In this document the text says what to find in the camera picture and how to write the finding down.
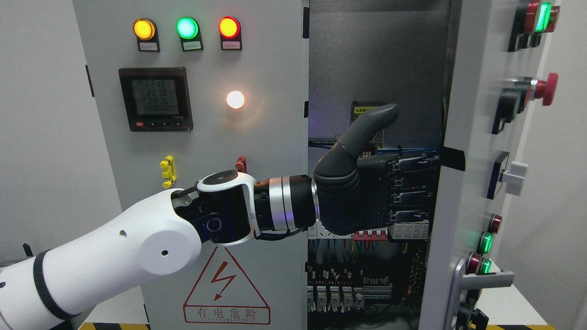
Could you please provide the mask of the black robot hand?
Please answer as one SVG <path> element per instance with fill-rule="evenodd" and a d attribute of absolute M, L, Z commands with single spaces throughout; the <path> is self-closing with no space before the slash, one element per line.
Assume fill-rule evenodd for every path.
<path fill-rule="evenodd" d="M 440 157 L 435 150 L 361 157 L 373 134 L 392 125 L 398 105 L 368 110 L 351 124 L 314 170 L 319 217 L 333 234 L 399 223 L 433 223 Z"/>

